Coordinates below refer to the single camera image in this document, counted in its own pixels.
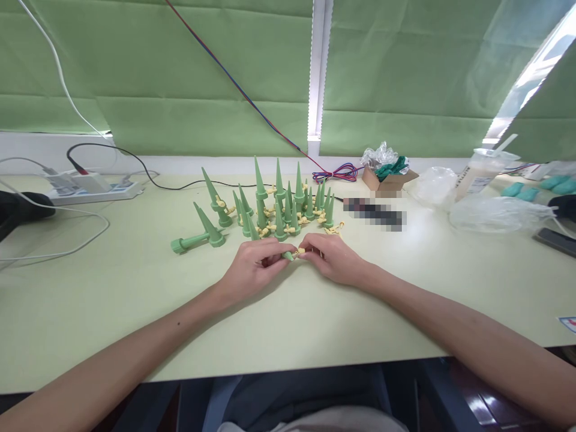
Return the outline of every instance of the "black cable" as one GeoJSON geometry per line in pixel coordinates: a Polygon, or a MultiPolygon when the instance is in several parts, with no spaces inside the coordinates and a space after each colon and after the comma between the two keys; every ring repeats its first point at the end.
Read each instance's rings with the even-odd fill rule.
{"type": "MultiPolygon", "coordinates": [[[[70,163],[74,166],[74,168],[78,171],[78,172],[86,172],[86,170],[78,163],[76,162],[74,159],[72,159],[72,156],[70,156],[70,153],[72,153],[72,150],[74,150],[76,147],[81,147],[81,146],[85,146],[85,145],[95,145],[95,146],[99,146],[99,147],[108,147],[108,148],[112,148],[112,149],[116,149],[119,150],[121,152],[127,153],[130,156],[135,157],[138,162],[140,162],[140,164],[142,165],[142,167],[144,168],[144,171],[146,172],[146,175],[148,176],[148,178],[150,179],[150,181],[152,182],[152,184],[154,184],[154,186],[160,188],[160,189],[166,189],[166,190],[182,190],[182,189],[186,189],[188,186],[192,186],[194,184],[197,183],[202,183],[205,182],[206,180],[196,180],[193,181],[192,183],[188,183],[187,185],[184,185],[182,187],[179,188],[169,188],[166,186],[161,186],[158,183],[156,183],[154,181],[154,179],[152,178],[152,176],[150,175],[150,173],[148,172],[148,168],[146,167],[146,164],[142,161],[142,159],[140,159],[138,156],[136,156],[134,153],[129,152],[128,150],[125,150],[123,148],[120,147],[115,147],[115,146],[111,146],[111,145],[107,145],[107,144],[100,144],[100,143],[80,143],[80,144],[75,144],[72,147],[70,147],[68,149],[68,151],[66,152],[66,157],[68,158],[68,160],[70,161],[70,163]]],[[[228,183],[224,183],[224,182],[220,182],[220,181],[216,181],[216,180],[212,180],[212,183],[217,183],[217,184],[221,184],[224,186],[229,186],[229,187],[257,187],[258,185],[230,185],[228,183]]],[[[268,183],[264,183],[264,186],[272,186],[271,184],[268,183]]],[[[338,201],[340,202],[344,202],[344,200],[342,198],[338,198],[337,196],[335,196],[334,198],[336,198],[338,201]]]]}

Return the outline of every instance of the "light green desk surface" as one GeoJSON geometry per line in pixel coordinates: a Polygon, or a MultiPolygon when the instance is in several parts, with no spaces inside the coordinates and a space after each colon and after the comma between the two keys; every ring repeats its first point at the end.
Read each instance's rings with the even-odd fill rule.
{"type": "MultiPolygon", "coordinates": [[[[196,178],[161,176],[157,181],[174,187],[196,178]]],[[[214,179],[254,183],[252,176],[214,179]]],[[[18,187],[36,181],[9,180],[18,187]]],[[[331,181],[329,185],[340,197],[369,196],[361,181],[331,181]]],[[[232,205],[232,189],[216,186],[220,196],[232,205]]],[[[246,192],[255,204],[254,188],[246,192]]],[[[165,191],[148,183],[145,192],[133,200],[91,205],[112,225],[78,253],[32,265],[14,263],[3,269],[0,393],[40,388],[216,282],[246,238],[234,223],[225,231],[223,247],[203,245],[175,255],[171,240],[203,231],[194,200],[216,222],[204,184],[165,191]]],[[[346,222],[344,240],[361,256],[422,288],[479,310],[540,345],[576,343],[576,335],[557,320],[576,316],[573,258],[526,234],[459,232],[449,225],[445,214],[426,209],[407,195],[381,201],[407,212],[407,226],[402,232],[387,232],[352,218],[342,204],[335,206],[335,221],[346,222]]],[[[34,250],[27,252],[34,254],[68,250],[99,229],[101,223],[95,217],[69,220],[61,214],[53,221],[18,228],[0,250],[3,256],[18,254],[31,244],[34,250]],[[46,227],[47,233],[38,237],[41,227],[46,227]]],[[[298,244],[307,232],[322,230],[313,222],[289,241],[298,244]]],[[[387,305],[333,284],[307,262],[291,264],[268,292],[190,341],[149,379],[445,354],[387,305]]]]}

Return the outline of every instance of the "clear plastic bag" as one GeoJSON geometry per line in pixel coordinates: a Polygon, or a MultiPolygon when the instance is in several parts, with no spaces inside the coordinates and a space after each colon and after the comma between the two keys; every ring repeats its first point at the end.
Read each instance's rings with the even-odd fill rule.
{"type": "Polygon", "coordinates": [[[360,163],[362,166],[367,166],[376,170],[383,165],[386,164],[393,164],[398,160],[398,153],[396,153],[392,148],[388,148],[386,145],[386,141],[380,144],[376,150],[372,150],[371,148],[367,148],[364,151],[364,154],[360,158],[360,163]]]}
{"type": "Polygon", "coordinates": [[[420,204],[448,210],[456,199],[458,176],[450,168],[432,167],[414,180],[409,193],[420,204]]]}
{"type": "Polygon", "coordinates": [[[534,232],[551,218],[554,211],[550,207],[513,197],[481,194],[468,195],[454,204],[449,216],[456,228],[484,233],[534,232]]]}

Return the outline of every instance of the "cardboard box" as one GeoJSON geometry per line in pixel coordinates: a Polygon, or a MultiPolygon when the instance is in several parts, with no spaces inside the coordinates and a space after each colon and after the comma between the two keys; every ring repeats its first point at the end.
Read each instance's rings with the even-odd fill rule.
{"type": "Polygon", "coordinates": [[[399,191],[402,190],[404,183],[408,183],[418,177],[411,169],[406,174],[389,175],[382,182],[369,168],[364,168],[362,173],[362,181],[373,191],[399,191]]]}

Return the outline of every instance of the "smartphone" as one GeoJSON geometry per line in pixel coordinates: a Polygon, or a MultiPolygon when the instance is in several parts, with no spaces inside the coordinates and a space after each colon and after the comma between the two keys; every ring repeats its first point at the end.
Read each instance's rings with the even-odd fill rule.
{"type": "Polygon", "coordinates": [[[576,240],[567,237],[564,234],[557,233],[548,228],[542,228],[533,238],[540,243],[544,243],[545,245],[576,258],[576,240]]]}

